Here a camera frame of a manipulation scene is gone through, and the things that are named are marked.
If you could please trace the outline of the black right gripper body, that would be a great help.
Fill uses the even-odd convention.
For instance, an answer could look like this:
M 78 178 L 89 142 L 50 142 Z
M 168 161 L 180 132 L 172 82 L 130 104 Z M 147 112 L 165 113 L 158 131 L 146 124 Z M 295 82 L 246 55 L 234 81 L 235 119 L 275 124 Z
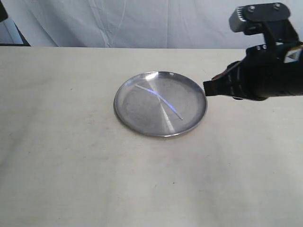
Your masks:
M 246 49 L 230 69 L 232 97 L 263 101 L 303 94 L 303 43 L 280 2 L 244 6 L 245 35 L 262 34 L 264 43 Z

